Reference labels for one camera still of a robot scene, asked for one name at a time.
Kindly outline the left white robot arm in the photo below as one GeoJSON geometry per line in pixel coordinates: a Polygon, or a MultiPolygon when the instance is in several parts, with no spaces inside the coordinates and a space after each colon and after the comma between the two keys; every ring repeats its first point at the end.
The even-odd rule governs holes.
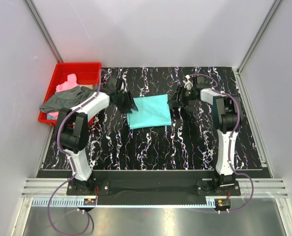
{"type": "Polygon", "coordinates": [[[100,111],[111,105],[116,106],[123,114],[138,111],[129,91],[116,91],[110,94],[94,92],[80,105],[59,111],[56,124],[57,146],[65,154],[72,168],[68,195],[89,195],[97,192],[98,187],[86,154],[89,141],[88,123],[100,111]]]}

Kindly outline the teal t shirt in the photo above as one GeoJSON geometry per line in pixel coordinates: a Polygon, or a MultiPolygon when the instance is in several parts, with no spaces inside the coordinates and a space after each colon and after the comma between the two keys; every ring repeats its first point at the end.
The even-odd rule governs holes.
{"type": "Polygon", "coordinates": [[[168,95],[155,95],[134,98],[138,108],[127,114],[130,129],[170,126],[172,124],[168,95]]]}

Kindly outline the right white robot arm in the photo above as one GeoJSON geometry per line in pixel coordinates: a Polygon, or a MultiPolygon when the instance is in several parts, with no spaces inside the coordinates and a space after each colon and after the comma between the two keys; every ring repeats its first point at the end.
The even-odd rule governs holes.
{"type": "Polygon", "coordinates": [[[223,195],[235,188],[236,171],[233,160],[238,127],[242,119],[240,100],[236,95],[232,96],[215,88],[192,86],[187,89],[179,86],[168,104],[171,107],[186,108],[194,100],[212,105],[213,124],[218,134],[218,158],[214,176],[204,190],[223,195]]]}

